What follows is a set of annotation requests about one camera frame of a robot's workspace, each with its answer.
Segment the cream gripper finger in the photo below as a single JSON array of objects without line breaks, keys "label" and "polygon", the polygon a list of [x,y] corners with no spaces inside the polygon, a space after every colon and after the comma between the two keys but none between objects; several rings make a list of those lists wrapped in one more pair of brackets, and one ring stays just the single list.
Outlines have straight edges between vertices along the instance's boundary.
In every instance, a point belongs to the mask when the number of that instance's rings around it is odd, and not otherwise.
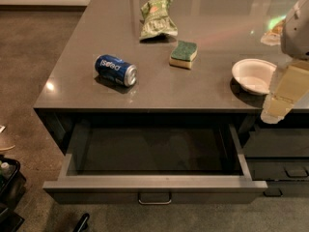
[{"label": "cream gripper finger", "polygon": [[261,120],[277,124],[309,92],[309,62],[293,60],[285,69],[276,71],[270,82]]}]

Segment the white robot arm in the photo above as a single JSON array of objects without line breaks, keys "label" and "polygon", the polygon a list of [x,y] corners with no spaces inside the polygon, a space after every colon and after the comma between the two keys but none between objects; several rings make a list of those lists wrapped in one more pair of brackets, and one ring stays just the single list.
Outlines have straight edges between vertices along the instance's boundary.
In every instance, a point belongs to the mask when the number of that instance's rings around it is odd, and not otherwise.
[{"label": "white robot arm", "polygon": [[298,0],[284,19],[264,33],[261,42],[279,44],[292,58],[272,75],[263,104],[261,120],[277,124],[309,91],[309,0]]}]

